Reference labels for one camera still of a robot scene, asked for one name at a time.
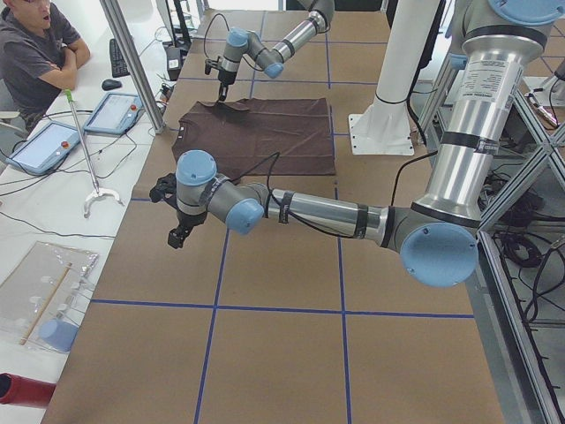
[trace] robotic arm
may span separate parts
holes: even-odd
[[[310,12],[308,19],[300,23],[282,41],[269,50],[259,39],[259,36],[245,29],[233,27],[228,34],[223,57],[216,60],[207,59],[205,73],[209,75],[212,69],[218,71],[220,92],[218,100],[223,102],[228,95],[228,87],[236,82],[237,70],[244,55],[270,78],[278,77],[284,69],[284,63],[310,41],[316,34],[329,30],[334,17],[334,0],[299,0]]]
[[[299,221],[398,252],[424,284],[462,282],[477,266],[477,200],[517,86],[564,7],[565,0],[463,0],[456,26],[467,60],[463,84],[426,193],[410,208],[371,207],[261,184],[236,186],[217,173],[212,156],[193,150],[177,163],[179,228],[185,226],[178,232],[203,222],[207,212],[241,234],[262,217]]]

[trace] red cylinder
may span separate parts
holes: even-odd
[[[14,374],[0,374],[0,404],[46,408],[56,385]]]

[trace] dark brown cloth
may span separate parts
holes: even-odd
[[[239,178],[275,152],[273,175],[334,175],[334,145],[326,99],[197,102],[179,120],[175,160],[207,151],[218,171]],[[248,175],[267,175],[271,160]]]

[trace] computer mouse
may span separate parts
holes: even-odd
[[[115,79],[105,79],[102,82],[102,90],[110,91],[115,90],[116,88],[120,88],[122,83],[120,81],[116,81]]]

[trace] man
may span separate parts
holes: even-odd
[[[74,89],[87,44],[50,0],[4,0],[0,74],[31,132],[61,90]]]

